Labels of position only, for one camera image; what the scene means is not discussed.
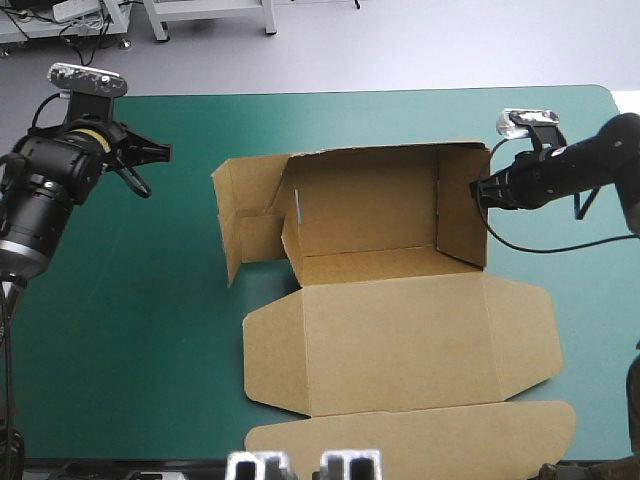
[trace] green tabletop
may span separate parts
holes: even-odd
[[[245,314],[298,288],[285,261],[243,266],[232,288],[210,173],[232,156],[347,145],[499,140],[504,107],[557,111],[569,141],[613,116],[596,86],[291,95],[126,97],[116,116],[174,145],[141,168],[154,193],[105,175],[78,208],[49,272],[15,325],[17,423],[31,457],[211,458],[242,448],[253,426],[298,416],[249,401],[242,384]],[[512,142],[506,166],[526,148]],[[609,187],[583,222],[564,199],[495,212],[496,229],[529,246],[626,231]],[[628,452],[624,377],[640,336],[640,246],[618,243],[533,256],[491,242],[490,273],[553,295],[566,366],[521,398],[566,399],[578,413],[568,457]]]

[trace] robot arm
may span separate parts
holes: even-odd
[[[532,140],[513,164],[472,184],[484,208],[536,209],[573,195],[576,218],[584,217],[600,187],[615,184],[629,230],[640,234],[640,116],[609,120],[593,137],[567,146],[558,117],[548,110],[505,110],[498,130],[507,138]],[[580,206],[580,192],[591,190]]]
[[[171,147],[157,144],[113,120],[113,104],[127,91],[118,74],[63,63],[49,80],[69,92],[64,122],[31,128],[13,152],[0,157],[0,269],[23,282],[44,272],[75,205],[82,205],[100,176],[114,171],[138,195],[149,186],[135,171],[169,161]]]

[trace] brown cardboard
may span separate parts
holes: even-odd
[[[243,329],[247,395],[310,416],[499,402],[562,368],[545,290],[479,272],[305,287]]]
[[[466,142],[227,160],[213,180],[229,281],[285,254],[301,285],[480,270],[468,185],[488,157]]]
[[[380,449],[390,480],[524,480],[556,463],[575,432],[560,401],[361,413],[257,427],[248,450],[285,451],[301,480],[327,449]]]

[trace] cable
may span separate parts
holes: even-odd
[[[0,317],[4,327],[4,378],[5,401],[7,403],[6,444],[4,447],[5,479],[11,480],[11,451],[13,450],[13,370],[11,364],[11,319],[7,311],[7,297],[0,282]]]
[[[498,149],[508,141],[509,139],[505,138],[504,140],[501,140],[500,142],[498,142],[495,147],[493,147],[493,149],[491,150],[491,153],[489,154],[489,164],[491,163],[491,159],[493,158],[495,153],[498,151]],[[480,205],[480,175],[478,176],[478,181],[476,182],[476,207],[478,208],[478,213],[480,214],[480,219],[482,220],[482,223],[484,224],[487,231],[493,236],[493,238],[495,238],[497,241],[499,241],[503,245],[509,248],[512,248],[513,250],[517,250],[519,252],[537,253],[537,254],[563,253],[563,252],[571,252],[573,250],[580,250],[583,248],[595,247],[597,245],[602,245],[605,243],[618,242],[621,240],[630,240],[633,238],[640,239],[640,235],[635,235],[635,234],[619,235],[616,237],[604,238],[602,240],[596,240],[593,242],[581,243],[578,245],[571,245],[569,247],[549,248],[549,249],[527,248],[527,247],[521,247],[519,245],[515,245],[505,240],[500,235],[498,235],[496,231],[493,228],[491,228],[491,226],[489,225],[487,216],[485,215],[484,210],[482,209],[482,205]]]
[[[38,126],[38,118],[40,117],[40,113],[42,113],[42,110],[44,110],[44,107],[46,107],[49,104],[49,102],[51,102],[56,98],[60,98],[60,92],[54,93],[53,95],[49,95],[47,98],[44,99],[44,101],[40,104],[40,106],[36,110],[36,113],[33,115],[33,120],[31,121],[31,128],[36,128]]]
[[[11,16],[11,14],[6,10],[6,9],[2,9],[2,11],[4,12],[4,14],[9,18],[9,20],[11,20],[11,23],[13,23],[16,28],[20,31],[20,33],[22,34],[22,36],[24,36],[24,38],[26,40],[31,40],[31,37],[29,35],[27,35],[24,30],[22,30],[22,27],[20,25],[18,25],[18,22],[15,21],[15,19]]]
[[[89,57],[89,60],[85,61],[84,57],[82,56],[82,52],[80,51],[79,45],[72,45],[71,46],[71,49],[74,52],[76,52],[76,55],[78,55],[78,59],[80,60],[80,64],[83,67],[88,67],[93,62],[93,58],[96,55],[96,51],[102,45],[103,37],[106,34],[107,30],[109,29],[109,24],[110,23],[111,23],[111,15],[107,15],[107,18],[103,20],[103,26],[100,29],[100,33],[98,34],[98,39],[96,40],[96,43],[93,45],[93,48],[91,49],[91,56]]]

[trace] gray floor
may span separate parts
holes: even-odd
[[[123,74],[134,95],[391,90],[595,83],[640,89],[640,2],[629,0],[279,0],[278,34],[259,17],[173,23],[154,42],[135,6],[131,51],[99,51],[93,66]],[[0,60],[0,149],[53,91],[58,40]],[[58,120],[62,105],[43,120]]]

